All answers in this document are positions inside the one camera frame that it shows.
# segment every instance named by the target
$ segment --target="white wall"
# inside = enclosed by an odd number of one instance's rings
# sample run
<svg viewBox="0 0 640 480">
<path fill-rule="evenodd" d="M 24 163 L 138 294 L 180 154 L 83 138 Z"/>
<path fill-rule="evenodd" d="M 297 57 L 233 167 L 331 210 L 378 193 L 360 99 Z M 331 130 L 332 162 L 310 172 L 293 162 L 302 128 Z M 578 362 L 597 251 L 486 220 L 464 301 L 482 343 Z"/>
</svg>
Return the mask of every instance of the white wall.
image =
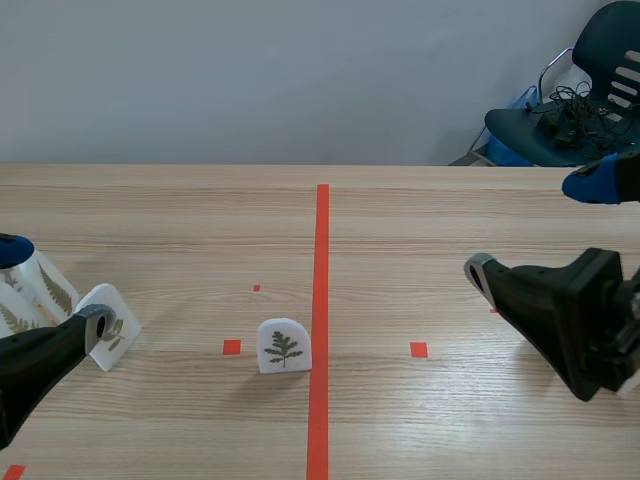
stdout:
<svg viewBox="0 0 640 480">
<path fill-rule="evenodd" d="M 447 164 L 602 0 L 3 0 L 0 162 Z"/>
</svg>

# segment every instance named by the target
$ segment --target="red tape marker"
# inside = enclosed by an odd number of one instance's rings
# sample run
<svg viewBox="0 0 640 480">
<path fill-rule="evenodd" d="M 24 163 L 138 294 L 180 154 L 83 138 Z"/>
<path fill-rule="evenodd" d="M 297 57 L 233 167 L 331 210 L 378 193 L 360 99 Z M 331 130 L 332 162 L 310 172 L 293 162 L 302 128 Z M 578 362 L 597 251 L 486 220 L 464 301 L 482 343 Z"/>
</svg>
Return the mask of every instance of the red tape marker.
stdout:
<svg viewBox="0 0 640 480">
<path fill-rule="evenodd" d="M 242 340 L 225 340 L 222 343 L 223 355 L 240 355 L 242 351 Z"/>
<path fill-rule="evenodd" d="M 416 358 L 429 358 L 429 348 L 426 342 L 411 342 L 411 356 Z"/>
<path fill-rule="evenodd" d="M 313 262 L 307 480 L 329 479 L 329 185 L 318 185 Z"/>
<path fill-rule="evenodd" d="M 26 468 L 24 465 L 11 465 L 2 480 L 20 480 Z"/>
</svg>

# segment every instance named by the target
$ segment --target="wooden table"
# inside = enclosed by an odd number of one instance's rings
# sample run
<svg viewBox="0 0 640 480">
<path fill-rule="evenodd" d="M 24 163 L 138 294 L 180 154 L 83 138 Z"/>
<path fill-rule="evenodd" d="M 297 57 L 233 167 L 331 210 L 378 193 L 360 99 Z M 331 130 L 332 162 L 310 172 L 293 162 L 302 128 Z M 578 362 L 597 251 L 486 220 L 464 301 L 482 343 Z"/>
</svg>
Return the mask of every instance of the wooden table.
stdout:
<svg viewBox="0 0 640 480">
<path fill-rule="evenodd" d="M 302 480 L 309 375 L 257 374 L 260 322 L 311 326 L 316 184 L 331 189 L 330 478 L 640 476 L 640 394 L 573 398 L 468 284 L 469 255 L 640 265 L 640 207 L 588 206 L 566 170 L 0 166 L 0 230 L 143 324 L 84 361 L 0 453 L 32 479 Z M 253 285 L 260 284 L 260 292 Z M 222 343 L 240 338 L 240 356 Z M 426 341 L 428 360 L 409 343 Z"/>
</svg>

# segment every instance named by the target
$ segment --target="chair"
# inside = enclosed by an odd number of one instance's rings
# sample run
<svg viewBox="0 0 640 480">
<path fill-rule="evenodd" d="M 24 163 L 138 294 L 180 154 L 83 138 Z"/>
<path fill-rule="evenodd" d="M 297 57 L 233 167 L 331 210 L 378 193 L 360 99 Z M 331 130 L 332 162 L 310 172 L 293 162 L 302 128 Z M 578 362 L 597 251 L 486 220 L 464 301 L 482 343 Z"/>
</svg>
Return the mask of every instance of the chair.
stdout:
<svg viewBox="0 0 640 480">
<path fill-rule="evenodd" d="M 617 151 L 640 148 L 633 144 L 640 140 L 640 107 L 634 108 L 640 104 L 640 3 L 633 1 L 615 2 L 600 9 L 582 31 L 576 46 L 566 49 L 542 71 L 538 83 L 540 105 L 533 112 L 491 110 L 485 117 L 486 128 L 507 147 L 543 167 L 570 167 L 594 161 L 579 146 L 559 150 L 554 139 L 536 128 L 540 112 L 557 111 L 554 102 L 542 104 L 542 79 L 569 52 L 573 52 L 573 63 L 591 77 L 589 102 L 606 104 L 621 117 L 617 125 L 610 123 L 616 132 L 624 133 L 618 137 Z"/>
</svg>

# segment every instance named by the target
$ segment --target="fern leaf image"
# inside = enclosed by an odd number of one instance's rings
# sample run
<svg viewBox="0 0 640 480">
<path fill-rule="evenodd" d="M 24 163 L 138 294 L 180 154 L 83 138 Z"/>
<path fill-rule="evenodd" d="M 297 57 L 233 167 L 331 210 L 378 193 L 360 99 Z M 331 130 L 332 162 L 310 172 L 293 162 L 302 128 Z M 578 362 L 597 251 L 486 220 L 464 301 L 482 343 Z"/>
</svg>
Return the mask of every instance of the fern leaf image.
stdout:
<svg viewBox="0 0 640 480">
<path fill-rule="evenodd" d="M 71 315 L 71 311 L 73 310 L 71 305 L 71 296 L 67 293 L 67 291 L 58 285 L 53 279 L 44 271 L 42 265 L 38 262 L 38 267 L 40 267 L 40 276 L 42 277 L 42 281 L 44 282 L 45 287 L 47 287 L 47 291 L 49 295 L 56 302 L 64 313 L 67 315 Z"/>
<path fill-rule="evenodd" d="M 286 368 L 287 358 L 294 358 L 302 355 L 303 352 L 300 350 L 292 352 L 292 350 L 298 346 L 298 342 L 292 342 L 291 337 L 285 337 L 280 332 L 273 332 L 271 338 L 273 338 L 273 343 L 271 345 L 273 348 L 264 349 L 265 353 L 276 357 L 269 360 L 271 363 L 282 362 L 282 368 Z"/>
<path fill-rule="evenodd" d="M 31 327 L 29 322 L 21 318 L 16 317 L 11 310 L 4 305 L 0 304 L 0 314 L 4 317 L 4 321 L 7 322 L 7 326 L 15 335 L 16 333 L 26 332 L 31 328 L 37 328 L 37 325 L 32 323 Z"/>
</svg>

